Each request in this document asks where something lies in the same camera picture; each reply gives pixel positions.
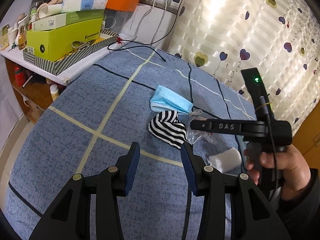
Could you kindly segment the person right hand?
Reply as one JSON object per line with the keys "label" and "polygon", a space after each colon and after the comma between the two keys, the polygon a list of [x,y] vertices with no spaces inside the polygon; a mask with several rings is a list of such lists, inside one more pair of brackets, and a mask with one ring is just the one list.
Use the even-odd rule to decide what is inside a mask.
{"label": "person right hand", "polygon": [[259,156],[259,163],[264,168],[275,168],[283,174],[280,204],[299,204],[306,200],[309,204],[319,200],[319,190],[314,187],[310,167],[303,155],[293,145],[285,152],[266,153]]}

